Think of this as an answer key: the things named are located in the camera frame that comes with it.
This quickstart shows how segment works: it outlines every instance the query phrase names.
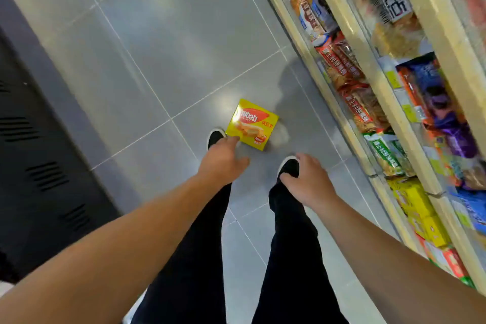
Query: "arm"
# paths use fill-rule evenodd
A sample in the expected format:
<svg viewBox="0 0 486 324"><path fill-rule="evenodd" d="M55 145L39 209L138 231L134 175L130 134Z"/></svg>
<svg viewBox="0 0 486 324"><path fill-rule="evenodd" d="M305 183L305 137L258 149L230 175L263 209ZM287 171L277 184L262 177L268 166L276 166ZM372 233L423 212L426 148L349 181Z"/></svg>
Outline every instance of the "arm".
<svg viewBox="0 0 486 324"><path fill-rule="evenodd" d="M337 196L326 171L298 154L300 176L281 180L329 230L388 323L477 323L486 298L387 235Z"/></svg>
<svg viewBox="0 0 486 324"><path fill-rule="evenodd" d="M95 230L0 299L3 324L119 323L211 198L243 173L238 137L220 140L198 173L166 195Z"/></svg>

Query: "white shoe sole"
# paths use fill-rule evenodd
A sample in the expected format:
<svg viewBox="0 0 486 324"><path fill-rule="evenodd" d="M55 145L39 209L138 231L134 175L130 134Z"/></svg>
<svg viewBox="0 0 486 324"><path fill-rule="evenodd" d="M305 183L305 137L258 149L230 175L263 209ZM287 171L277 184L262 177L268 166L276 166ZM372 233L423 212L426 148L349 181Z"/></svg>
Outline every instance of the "white shoe sole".
<svg viewBox="0 0 486 324"><path fill-rule="evenodd" d="M210 149L210 137L215 131L218 131L220 134L222 134L223 137L228 137L228 135L226 135L226 133L221 128L213 128L208 135L208 138L206 139L206 150Z"/></svg>
<svg viewBox="0 0 486 324"><path fill-rule="evenodd" d="M295 155L290 155L290 156L287 156L287 157L286 157L286 158L285 158L285 159L282 161L282 164L280 164L280 167L278 167L278 172L277 172L277 174L276 174L276 178L277 178L277 180L278 180L278 174L279 174L279 173L280 173L280 171L282 170L283 166L285 165L285 163L286 163L286 162L288 162L288 161L289 161L289 160L291 160L291 159L295 159L296 161L299 161Z"/></svg>

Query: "hand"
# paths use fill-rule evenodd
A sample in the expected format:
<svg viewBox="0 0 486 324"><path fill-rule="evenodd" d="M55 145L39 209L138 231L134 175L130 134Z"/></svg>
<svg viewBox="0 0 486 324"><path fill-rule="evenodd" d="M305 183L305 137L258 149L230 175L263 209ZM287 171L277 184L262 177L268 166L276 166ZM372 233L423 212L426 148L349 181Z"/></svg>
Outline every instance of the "hand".
<svg viewBox="0 0 486 324"><path fill-rule="evenodd" d="M299 178L282 173L280 180L289 192L302 204L315 210L326 199L337 197L336 190L328 173L316 158L307 154L297 154L299 160Z"/></svg>
<svg viewBox="0 0 486 324"><path fill-rule="evenodd" d="M210 147L199 166L198 175L217 182L221 187L232 183L250 165L250 158L236 159L240 137L225 137Z"/></svg>

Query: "vent slot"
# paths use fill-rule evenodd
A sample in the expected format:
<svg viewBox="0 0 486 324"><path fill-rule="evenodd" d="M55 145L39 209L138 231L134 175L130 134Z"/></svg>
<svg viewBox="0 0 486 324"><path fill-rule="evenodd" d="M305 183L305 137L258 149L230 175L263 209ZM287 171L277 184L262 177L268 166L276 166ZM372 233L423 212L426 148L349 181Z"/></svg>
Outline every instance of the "vent slot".
<svg viewBox="0 0 486 324"><path fill-rule="evenodd" d="M0 136L6 142L39 138L39 132L25 117L0 117Z"/></svg>
<svg viewBox="0 0 486 324"><path fill-rule="evenodd" d="M50 161L35 167L26 168L29 179L41 192L49 191L69 182L67 175L55 161Z"/></svg>
<svg viewBox="0 0 486 324"><path fill-rule="evenodd" d="M74 232L86 231L91 228L91 219L86 214L86 204L81 204L76 208L59 216L59 218Z"/></svg>
<svg viewBox="0 0 486 324"><path fill-rule="evenodd" d="M0 80L0 93L9 93L10 90L8 89L7 85L5 84L5 82L3 82L2 80Z"/></svg>

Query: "tabati wafer box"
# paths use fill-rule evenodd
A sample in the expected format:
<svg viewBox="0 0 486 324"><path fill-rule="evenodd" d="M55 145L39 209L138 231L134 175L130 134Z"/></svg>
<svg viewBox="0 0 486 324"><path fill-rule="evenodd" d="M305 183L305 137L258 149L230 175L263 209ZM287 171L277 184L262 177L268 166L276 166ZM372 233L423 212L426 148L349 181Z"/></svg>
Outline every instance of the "tabati wafer box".
<svg viewBox="0 0 486 324"><path fill-rule="evenodd" d="M226 134L239 136L242 143L263 150L278 121L278 115L241 99Z"/></svg>

